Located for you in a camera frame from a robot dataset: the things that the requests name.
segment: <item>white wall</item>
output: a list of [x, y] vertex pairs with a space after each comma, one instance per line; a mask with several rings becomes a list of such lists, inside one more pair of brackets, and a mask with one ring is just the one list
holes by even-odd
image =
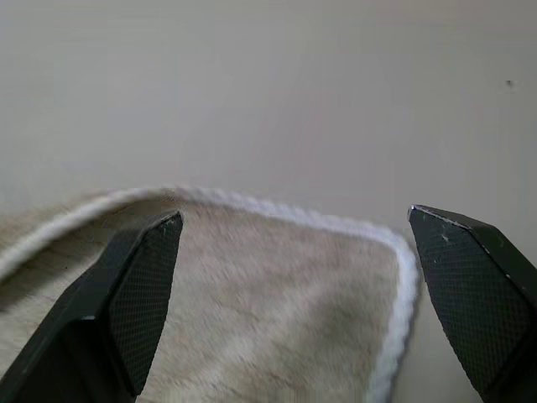
[[[537, 263], [536, 17], [533, 0], [3, 2], [0, 207], [188, 182], [409, 234], [417, 202]], [[475, 399], [425, 293], [395, 400]]]

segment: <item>towel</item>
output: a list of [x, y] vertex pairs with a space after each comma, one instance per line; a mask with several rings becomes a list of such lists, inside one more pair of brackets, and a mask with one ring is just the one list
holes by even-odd
[[0, 216], [0, 375], [114, 233], [170, 208], [184, 229], [138, 402], [389, 398], [418, 279], [406, 242], [372, 224], [193, 188]]

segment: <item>white piping edge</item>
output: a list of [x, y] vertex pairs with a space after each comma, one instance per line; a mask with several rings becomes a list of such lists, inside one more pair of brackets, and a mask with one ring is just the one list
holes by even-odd
[[388, 400], [399, 360], [404, 353], [406, 338], [409, 335], [419, 279], [414, 253], [403, 237], [388, 228], [374, 226], [368, 222], [357, 222], [350, 218], [327, 216], [316, 211], [306, 211], [299, 207], [241, 196], [219, 189], [190, 186], [134, 188], [114, 191], [90, 200], [71, 212], [53, 217], [49, 222], [23, 237], [15, 246], [0, 255], [0, 281], [12, 274], [19, 265], [28, 260], [29, 256], [37, 254], [43, 247], [63, 234], [114, 207], [153, 196], [177, 196], [193, 202], [243, 209], [265, 217], [275, 217], [312, 228], [369, 238], [389, 246], [395, 252], [399, 263], [399, 284], [394, 308], [388, 322], [388, 332], [363, 397], [366, 403]]

